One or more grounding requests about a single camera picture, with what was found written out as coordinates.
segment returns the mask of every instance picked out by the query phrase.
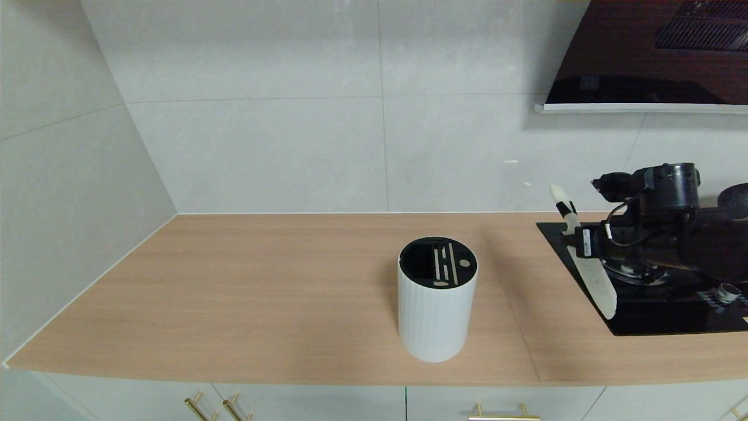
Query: drawer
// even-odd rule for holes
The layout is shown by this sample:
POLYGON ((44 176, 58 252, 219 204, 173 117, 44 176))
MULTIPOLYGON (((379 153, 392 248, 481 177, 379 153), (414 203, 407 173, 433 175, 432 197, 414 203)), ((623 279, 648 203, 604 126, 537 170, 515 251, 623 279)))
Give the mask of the drawer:
POLYGON ((543 421, 581 421, 603 387, 408 387, 408 421, 467 421, 480 402, 484 417, 529 415, 543 421))
MULTIPOLYGON (((214 384, 237 415, 252 421, 405 421, 405 388, 395 386, 297 386, 214 384)), ((233 421, 229 410, 223 420, 233 421)))

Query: burner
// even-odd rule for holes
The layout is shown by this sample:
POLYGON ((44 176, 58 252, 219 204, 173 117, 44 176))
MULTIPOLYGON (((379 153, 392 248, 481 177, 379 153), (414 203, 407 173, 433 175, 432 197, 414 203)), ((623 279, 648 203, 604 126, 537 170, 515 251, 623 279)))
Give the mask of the burner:
POLYGON ((605 270, 613 279, 641 286, 657 286, 667 281, 667 270, 659 267, 648 267, 636 262, 617 260, 600 260, 605 270))

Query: black glass cooktop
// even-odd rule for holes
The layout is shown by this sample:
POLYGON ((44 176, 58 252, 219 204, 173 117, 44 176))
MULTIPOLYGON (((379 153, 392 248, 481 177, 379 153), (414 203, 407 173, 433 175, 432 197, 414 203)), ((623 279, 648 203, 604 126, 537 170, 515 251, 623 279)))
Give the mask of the black glass cooktop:
MULTIPOLYGON (((561 242, 561 232, 566 224, 539 222, 537 225, 594 306, 566 245, 561 242)), ((654 286, 633 285, 613 276, 610 278, 618 294, 618 305, 616 315, 610 320, 603 318, 603 321, 613 335, 674 335, 748 330, 748 284, 734 285, 741 295, 730 304, 724 304, 714 296, 720 285, 718 281, 688 270, 669 270, 663 278, 664 282, 654 286)))

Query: white cylindrical container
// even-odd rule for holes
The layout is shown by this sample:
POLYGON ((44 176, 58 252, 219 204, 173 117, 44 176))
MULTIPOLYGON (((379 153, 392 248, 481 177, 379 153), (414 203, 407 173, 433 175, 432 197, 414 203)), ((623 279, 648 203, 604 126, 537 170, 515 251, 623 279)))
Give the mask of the white cylindrical container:
POLYGON ((464 244, 445 237, 412 241, 397 262, 398 331, 419 360, 438 363, 465 344, 478 261, 464 244))

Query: gold cabinet handle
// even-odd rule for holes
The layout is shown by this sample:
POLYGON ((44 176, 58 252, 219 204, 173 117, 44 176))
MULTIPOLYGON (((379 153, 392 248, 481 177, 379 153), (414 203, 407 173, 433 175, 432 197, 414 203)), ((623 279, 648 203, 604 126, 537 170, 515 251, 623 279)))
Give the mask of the gold cabinet handle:
POLYGON ((735 415, 735 418, 737 418, 738 421, 748 420, 748 414, 741 415, 741 413, 739 413, 738 409, 735 407, 730 408, 730 412, 732 412, 732 414, 735 415))
POLYGON ((185 405, 187 405, 194 415, 200 419, 200 421, 215 421, 216 418, 218 418, 218 411, 213 414, 213 417, 206 417, 205 414, 203 414, 203 411, 200 411, 200 408, 197 407, 197 403, 200 401, 200 398, 203 397, 203 393, 199 392, 197 396, 194 397, 194 401, 192 398, 185 399, 185 405))
POLYGON ((234 418, 235 421, 249 421, 252 418, 252 414, 247 415, 246 420, 242 420, 242 418, 239 416, 239 412, 236 411, 236 408, 234 407, 234 404, 236 403, 236 399, 239 397, 238 393, 234 393, 234 396, 231 397, 231 400, 224 399, 224 408, 226 408, 226 411, 229 411, 229 414, 231 414, 231 417, 234 418))
POLYGON ((483 408, 480 407, 480 403, 476 407, 478 408, 478 413, 468 415, 467 421, 540 421, 540 417, 537 415, 527 415, 527 407, 524 404, 519 405, 522 415, 483 415, 483 408))

